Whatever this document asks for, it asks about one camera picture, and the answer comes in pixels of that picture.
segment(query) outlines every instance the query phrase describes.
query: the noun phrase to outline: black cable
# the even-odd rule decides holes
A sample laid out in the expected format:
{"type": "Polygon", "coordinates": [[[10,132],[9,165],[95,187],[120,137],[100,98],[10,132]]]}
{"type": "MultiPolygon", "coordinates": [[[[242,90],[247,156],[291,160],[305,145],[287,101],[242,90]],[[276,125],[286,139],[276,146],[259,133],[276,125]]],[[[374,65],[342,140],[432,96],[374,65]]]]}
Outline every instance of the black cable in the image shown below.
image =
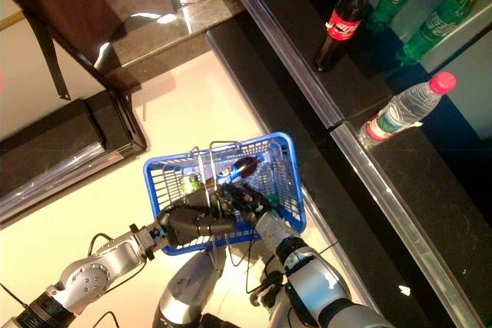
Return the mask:
{"type": "Polygon", "coordinates": [[[287,313],[287,321],[289,322],[289,328],[292,328],[292,324],[291,324],[291,311],[292,311],[293,307],[291,306],[291,308],[289,309],[289,312],[287,313]]]}
{"type": "Polygon", "coordinates": [[[246,255],[248,255],[248,252],[245,252],[244,255],[242,256],[242,258],[239,260],[239,262],[237,264],[234,264],[234,261],[232,260],[232,252],[231,252],[231,244],[228,242],[228,249],[229,249],[229,255],[231,255],[231,263],[233,266],[235,267],[239,267],[239,264],[242,263],[242,261],[244,260],[244,258],[246,257],[246,255]]]}
{"type": "Polygon", "coordinates": [[[116,286],[114,286],[114,287],[110,288],[109,290],[107,290],[107,291],[106,291],[106,293],[113,291],[115,288],[120,287],[123,283],[127,283],[127,282],[131,279],[131,278],[136,277],[136,276],[137,276],[137,274],[139,274],[140,272],[142,272],[142,271],[143,271],[143,269],[145,268],[145,266],[146,266],[146,265],[147,265],[147,259],[145,259],[145,260],[144,260],[144,263],[142,264],[141,268],[140,268],[139,270],[137,270],[137,273],[135,273],[135,274],[134,274],[133,276],[131,276],[131,277],[128,277],[126,280],[124,280],[123,282],[121,282],[121,283],[117,284],[116,286]]]}
{"type": "Polygon", "coordinates": [[[333,246],[335,246],[336,244],[338,244],[338,241],[336,242],[333,242],[330,246],[324,248],[319,254],[321,255],[323,252],[327,251],[327,250],[330,250],[333,246]]]}
{"type": "Polygon", "coordinates": [[[268,265],[271,263],[271,261],[275,258],[275,254],[273,254],[268,260],[267,262],[264,264],[264,268],[263,268],[263,274],[265,277],[268,278],[268,273],[267,273],[267,268],[268,268],[268,265]]]}
{"type": "Polygon", "coordinates": [[[90,257],[92,255],[92,248],[94,247],[94,242],[97,240],[98,237],[104,237],[108,241],[113,241],[111,237],[109,237],[107,234],[99,233],[93,236],[91,240],[91,244],[89,245],[89,251],[87,252],[87,256],[90,257]]]}
{"type": "Polygon", "coordinates": [[[253,240],[253,236],[254,236],[254,229],[253,229],[253,233],[251,234],[251,239],[249,240],[249,248],[248,248],[248,268],[246,269],[246,293],[249,294],[251,292],[254,292],[256,291],[258,288],[261,287],[258,286],[258,287],[255,287],[253,290],[251,291],[248,291],[248,276],[249,276],[249,270],[250,270],[250,265],[249,265],[249,262],[250,262],[250,259],[251,259],[251,246],[252,246],[252,240],[253,240]]]}
{"type": "Polygon", "coordinates": [[[120,325],[118,324],[118,320],[116,319],[115,313],[113,313],[110,310],[107,311],[106,313],[102,314],[102,316],[99,318],[99,320],[97,322],[95,322],[95,325],[93,325],[92,328],[95,328],[101,322],[101,320],[103,320],[105,318],[105,316],[107,316],[108,314],[113,317],[113,320],[115,321],[115,324],[116,324],[116,328],[120,328],[120,325]]]}
{"type": "Polygon", "coordinates": [[[7,287],[5,287],[2,283],[0,283],[0,286],[2,286],[2,288],[5,290],[5,292],[8,293],[12,299],[14,299],[18,303],[20,303],[24,309],[27,309],[29,307],[29,305],[27,303],[24,303],[21,299],[19,299],[16,295],[14,295],[14,293],[12,291],[10,291],[7,287]]]}

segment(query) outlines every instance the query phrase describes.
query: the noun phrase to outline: soda can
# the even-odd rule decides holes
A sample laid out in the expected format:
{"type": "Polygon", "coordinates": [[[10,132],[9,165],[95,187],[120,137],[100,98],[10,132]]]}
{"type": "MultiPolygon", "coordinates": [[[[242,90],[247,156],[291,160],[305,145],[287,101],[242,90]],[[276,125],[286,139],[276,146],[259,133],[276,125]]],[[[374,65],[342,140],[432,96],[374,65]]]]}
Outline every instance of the soda can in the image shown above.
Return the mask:
{"type": "Polygon", "coordinates": [[[179,180],[179,187],[185,195],[191,194],[200,189],[200,180],[197,174],[190,174],[179,180]]]}

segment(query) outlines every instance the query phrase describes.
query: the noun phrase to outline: plastic basket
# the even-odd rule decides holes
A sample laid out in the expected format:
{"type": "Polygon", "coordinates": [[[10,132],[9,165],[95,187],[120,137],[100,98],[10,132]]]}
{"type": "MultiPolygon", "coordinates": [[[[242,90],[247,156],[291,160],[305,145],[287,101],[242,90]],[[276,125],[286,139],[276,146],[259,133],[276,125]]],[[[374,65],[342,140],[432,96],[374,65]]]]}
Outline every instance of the plastic basket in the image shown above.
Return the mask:
{"type": "MultiPolygon", "coordinates": [[[[211,149],[208,150],[149,159],[144,165],[144,176],[154,217],[157,217],[161,209],[184,196],[179,186],[182,177],[197,174],[201,180],[200,160],[203,163],[205,178],[209,178],[213,177],[212,164],[215,171],[219,172],[223,167],[245,156],[258,157],[261,163],[256,171],[243,181],[248,182],[263,195],[275,195],[278,199],[276,206],[283,218],[297,232],[302,232],[306,227],[306,217],[294,144],[292,139],[282,132],[220,147],[213,147],[212,143],[211,149]]],[[[258,238],[258,234],[253,234],[251,225],[243,221],[238,212],[236,217],[238,222],[234,233],[229,234],[227,238],[215,237],[218,247],[227,242],[236,244],[258,238]]],[[[205,248],[211,248],[210,237],[199,237],[178,247],[167,246],[163,251],[168,255],[178,255],[205,248]]]]}

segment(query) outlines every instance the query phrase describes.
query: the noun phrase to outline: floor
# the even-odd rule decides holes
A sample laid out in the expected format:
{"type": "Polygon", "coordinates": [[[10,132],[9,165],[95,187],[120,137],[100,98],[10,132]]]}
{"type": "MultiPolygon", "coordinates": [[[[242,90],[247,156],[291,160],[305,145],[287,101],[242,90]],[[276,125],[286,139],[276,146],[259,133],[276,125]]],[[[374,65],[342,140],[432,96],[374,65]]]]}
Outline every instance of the floor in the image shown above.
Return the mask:
{"type": "MultiPolygon", "coordinates": [[[[0,280],[25,302],[56,283],[60,273],[74,260],[83,258],[92,236],[105,232],[116,237],[151,222],[152,214],[142,167],[150,157],[186,152],[195,145],[208,147],[214,140],[244,140],[264,134],[234,83],[212,52],[195,58],[146,82],[132,96],[150,143],[149,151],[134,161],[79,187],[51,202],[0,233],[0,280]]],[[[304,240],[316,250],[328,246],[327,238],[308,214],[304,240]]],[[[324,257],[339,270],[332,250],[324,257]]],[[[124,286],[90,305],[71,327],[87,328],[112,310],[122,328],[150,327],[166,283],[191,254],[169,257],[157,253],[145,270],[124,286]]],[[[233,267],[226,260],[222,278],[205,311],[240,327],[263,327],[268,313],[254,307],[244,291],[244,261],[233,267]]],[[[249,288],[258,283],[263,261],[253,263],[249,288]]],[[[355,302],[361,298],[351,288],[355,302]]],[[[0,323],[21,312],[6,293],[0,293],[0,323]]],[[[114,327],[106,317],[98,327],[114,327]]]]}

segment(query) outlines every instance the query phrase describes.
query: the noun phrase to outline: pink bottle cap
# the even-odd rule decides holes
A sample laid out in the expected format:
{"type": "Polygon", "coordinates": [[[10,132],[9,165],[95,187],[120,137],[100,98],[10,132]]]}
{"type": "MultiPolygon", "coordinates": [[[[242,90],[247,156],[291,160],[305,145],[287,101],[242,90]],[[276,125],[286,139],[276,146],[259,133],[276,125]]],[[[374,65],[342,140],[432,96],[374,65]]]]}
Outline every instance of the pink bottle cap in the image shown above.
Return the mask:
{"type": "Polygon", "coordinates": [[[429,88],[436,94],[446,94],[456,87],[456,83],[451,72],[439,72],[429,80],[429,88]]]}

